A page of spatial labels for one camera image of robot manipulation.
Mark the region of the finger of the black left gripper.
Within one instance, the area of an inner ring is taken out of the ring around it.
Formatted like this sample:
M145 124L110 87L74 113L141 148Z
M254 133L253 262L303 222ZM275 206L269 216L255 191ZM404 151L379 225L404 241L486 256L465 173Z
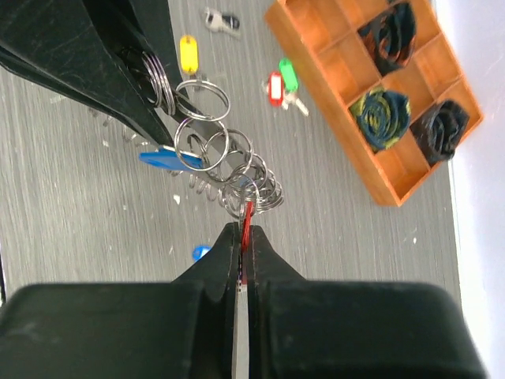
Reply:
M119 54L132 38L119 1L3 1L1 3L1 66L32 83L103 112L122 122L154 145L144 131L160 119L144 113L128 92L109 91L106 106L93 80L92 56L102 51Z
M201 116L184 87L167 1L119 1L132 41L123 56L153 108L177 121Z

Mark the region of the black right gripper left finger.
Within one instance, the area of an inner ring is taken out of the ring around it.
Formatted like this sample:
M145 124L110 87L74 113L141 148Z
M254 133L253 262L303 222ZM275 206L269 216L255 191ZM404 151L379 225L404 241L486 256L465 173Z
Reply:
M232 378L239 236L170 282L38 283L1 310L4 378Z

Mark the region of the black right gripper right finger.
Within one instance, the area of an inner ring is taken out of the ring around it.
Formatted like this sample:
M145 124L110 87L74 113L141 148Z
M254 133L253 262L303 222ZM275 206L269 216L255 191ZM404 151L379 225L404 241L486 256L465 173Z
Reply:
M300 275L250 231L251 378L484 378L462 311L442 287Z

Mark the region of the key with yellow tag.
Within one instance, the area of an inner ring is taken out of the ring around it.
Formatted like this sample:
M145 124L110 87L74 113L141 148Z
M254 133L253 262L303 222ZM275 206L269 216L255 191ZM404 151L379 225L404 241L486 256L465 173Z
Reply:
M180 38L180 65L182 71L189 75L190 80L201 80L199 77L199 56L196 39L191 35L184 35Z

